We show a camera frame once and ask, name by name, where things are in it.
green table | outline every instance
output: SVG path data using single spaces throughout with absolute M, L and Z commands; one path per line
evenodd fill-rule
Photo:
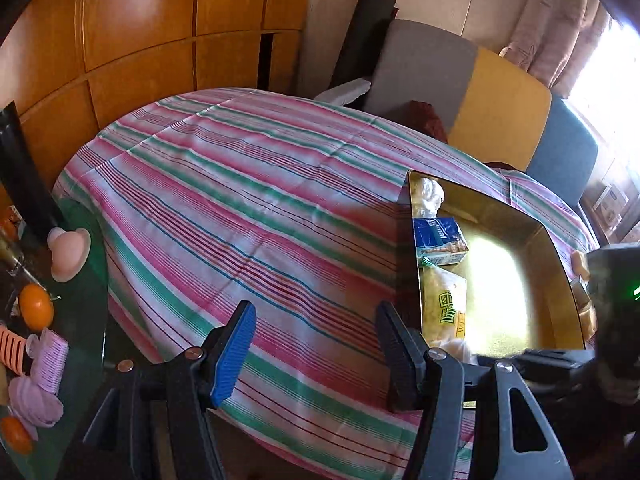
M 52 329 L 69 342 L 69 354 L 58 397 L 65 407 L 62 419 L 49 430 L 38 428 L 39 441 L 24 457 L 8 450 L 15 465 L 28 480 L 52 480 L 56 477 L 78 422 L 84 415 L 98 386 L 104 379 L 105 338 L 109 324 L 107 310 L 108 274 L 102 232 L 95 217 L 78 202 L 64 199 L 60 209 L 67 229 L 83 227 L 91 234 L 91 251 L 80 273 L 66 283 L 42 276 L 47 289 L 60 296 L 54 302 Z M 48 265 L 47 251 L 40 251 L 40 263 Z M 1 414 L 6 415 L 6 408 Z

brown curtain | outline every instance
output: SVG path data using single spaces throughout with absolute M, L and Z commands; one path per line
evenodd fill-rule
M 566 98 L 609 20 L 598 0 L 528 0 L 500 55 Z

pink mushroom-shaped object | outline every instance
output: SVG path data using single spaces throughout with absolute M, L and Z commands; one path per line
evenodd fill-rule
M 51 276 L 60 283 L 73 278 L 89 256 L 91 235 L 86 229 L 65 231 L 54 227 L 47 237 L 47 245 L 51 251 Z

striped tablecloth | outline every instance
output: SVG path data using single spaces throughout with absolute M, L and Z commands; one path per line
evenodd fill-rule
M 202 343 L 241 300 L 258 326 L 219 415 L 331 478 L 399 478 L 415 414 L 385 409 L 372 318 L 393 300 L 394 202 L 407 169 L 507 202 L 549 230 L 567 274 L 595 241 L 555 195 L 369 114 L 215 89 L 127 114 L 83 146 L 54 192 L 96 213 L 110 310 L 153 362 Z M 466 478 L 465 420 L 456 478 Z

black cylinder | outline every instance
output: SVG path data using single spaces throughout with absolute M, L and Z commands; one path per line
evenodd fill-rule
M 329 88 L 373 74 L 396 0 L 358 0 Z
M 9 197 L 38 239 L 63 222 L 62 212 L 38 176 L 11 102 L 0 110 L 0 180 Z

